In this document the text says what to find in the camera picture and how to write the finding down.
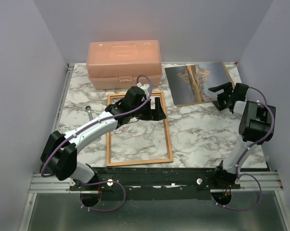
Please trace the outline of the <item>landscape photo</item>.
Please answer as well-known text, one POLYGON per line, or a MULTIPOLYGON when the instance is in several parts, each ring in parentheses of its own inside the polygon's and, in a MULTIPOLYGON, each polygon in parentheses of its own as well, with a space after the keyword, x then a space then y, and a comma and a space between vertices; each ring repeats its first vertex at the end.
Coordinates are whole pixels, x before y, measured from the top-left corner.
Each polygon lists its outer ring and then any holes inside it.
POLYGON ((165 68, 165 74, 176 106, 211 103, 224 92, 209 91, 230 82, 235 86, 224 63, 198 63, 165 68))

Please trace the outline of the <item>orange wooden picture frame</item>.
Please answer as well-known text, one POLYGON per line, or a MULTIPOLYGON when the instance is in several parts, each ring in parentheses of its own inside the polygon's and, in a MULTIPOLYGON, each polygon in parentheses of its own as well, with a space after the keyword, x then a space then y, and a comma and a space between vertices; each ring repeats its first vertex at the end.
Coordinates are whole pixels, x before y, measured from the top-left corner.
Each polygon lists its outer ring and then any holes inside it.
MULTIPOLYGON (((107 98, 107 103, 111 104, 113 99, 121 99, 124 97, 124 93, 114 93, 109 94, 107 98)), ((152 96, 160 97, 161 106, 165 114, 167 115, 167 110, 165 106, 164 100, 164 92, 163 91, 154 91, 152 96)), ((166 159, 152 159, 152 160, 137 160, 137 161, 127 161, 127 162, 111 162, 111 133, 108 132, 106 134, 106 166, 107 167, 121 167, 121 166, 133 166, 133 165, 147 165, 147 164, 162 164, 162 163, 171 163, 173 162, 173 151, 171 145, 170 131, 168 120, 164 119, 164 133, 165 133, 165 141, 167 147, 168 158, 166 159)))

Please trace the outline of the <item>translucent orange plastic toolbox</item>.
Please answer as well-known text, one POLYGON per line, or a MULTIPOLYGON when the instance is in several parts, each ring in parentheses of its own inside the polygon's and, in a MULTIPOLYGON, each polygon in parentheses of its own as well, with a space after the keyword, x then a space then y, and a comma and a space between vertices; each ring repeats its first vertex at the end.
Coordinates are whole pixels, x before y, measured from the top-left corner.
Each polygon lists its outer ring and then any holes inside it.
POLYGON ((142 74, 158 87, 163 75, 157 40, 92 42, 86 66, 97 90, 128 89, 142 74))

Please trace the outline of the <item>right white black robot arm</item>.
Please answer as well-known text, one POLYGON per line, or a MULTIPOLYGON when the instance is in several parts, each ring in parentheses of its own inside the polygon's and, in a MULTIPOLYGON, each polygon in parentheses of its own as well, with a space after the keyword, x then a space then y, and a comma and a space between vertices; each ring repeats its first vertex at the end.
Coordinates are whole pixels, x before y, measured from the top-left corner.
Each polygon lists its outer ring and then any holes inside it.
POLYGON ((231 113, 241 115, 236 145, 229 156, 215 168, 212 176, 212 184, 219 189, 233 185, 252 151, 270 141, 274 134, 276 108, 268 105, 265 97, 263 103, 246 100, 249 89, 255 88, 242 83, 232 86, 231 82, 208 89, 220 92, 214 102, 218 110, 227 108, 231 113))

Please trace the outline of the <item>aluminium extrusion rail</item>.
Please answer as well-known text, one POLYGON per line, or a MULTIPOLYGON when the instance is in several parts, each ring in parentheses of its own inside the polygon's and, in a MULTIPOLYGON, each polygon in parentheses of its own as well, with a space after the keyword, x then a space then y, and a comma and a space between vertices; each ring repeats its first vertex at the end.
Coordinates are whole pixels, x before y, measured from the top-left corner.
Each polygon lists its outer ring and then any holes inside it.
MULTIPOLYGON (((283 186, 279 174, 275 171, 269 172, 251 172, 257 182, 260 183, 262 191, 281 191, 283 186)), ((29 193, 86 193, 97 194, 98 191, 88 191, 85 188, 76 187, 72 189, 70 179, 63 181, 57 180, 56 177, 43 178, 39 174, 34 174, 30 183, 29 193)), ((249 176, 242 176, 240 178, 240 187, 231 187, 232 192, 255 192, 259 190, 258 184, 249 176)))

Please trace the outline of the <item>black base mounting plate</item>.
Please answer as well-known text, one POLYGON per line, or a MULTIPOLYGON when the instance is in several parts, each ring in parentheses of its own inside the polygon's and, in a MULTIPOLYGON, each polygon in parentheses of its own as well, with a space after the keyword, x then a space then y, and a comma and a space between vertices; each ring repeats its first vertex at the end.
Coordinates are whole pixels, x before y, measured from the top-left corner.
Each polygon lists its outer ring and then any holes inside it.
POLYGON ((85 201, 211 199, 211 191, 238 189, 237 173, 215 168, 95 167, 88 183, 74 180, 72 192, 85 201))

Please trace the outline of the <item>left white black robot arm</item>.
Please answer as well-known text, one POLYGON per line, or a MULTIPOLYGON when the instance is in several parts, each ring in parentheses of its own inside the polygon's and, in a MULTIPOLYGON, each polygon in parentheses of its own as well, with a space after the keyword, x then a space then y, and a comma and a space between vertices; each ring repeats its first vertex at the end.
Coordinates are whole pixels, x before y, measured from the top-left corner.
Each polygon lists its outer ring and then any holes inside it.
POLYGON ((124 98, 106 109, 95 119, 64 134, 54 131, 48 138, 41 155, 43 177, 55 176, 62 181, 67 178, 80 181, 87 190, 93 190, 98 183, 95 171, 88 164, 77 161, 77 155, 98 137, 128 124, 131 119, 161 121, 166 119, 158 97, 155 108, 151 108, 151 94, 133 86, 124 98))

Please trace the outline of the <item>silver combination wrench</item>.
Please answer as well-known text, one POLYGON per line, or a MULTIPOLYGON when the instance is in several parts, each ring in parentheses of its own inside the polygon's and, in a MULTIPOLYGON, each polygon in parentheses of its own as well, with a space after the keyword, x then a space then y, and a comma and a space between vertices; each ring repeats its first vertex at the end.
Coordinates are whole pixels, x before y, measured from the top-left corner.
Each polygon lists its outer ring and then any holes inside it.
MULTIPOLYGON (((92 115, 92 112, 91 112, 91 107, 88 105, 88 106, 85 107, 85 110, 86 110, 86 112, 88 114, 89 120, 90 121, 93 120, 93 115, 92 115)), ((100 140, 101 140, 101 137, 97 137, 95 139, 95 141, 100 141, 100 140)))

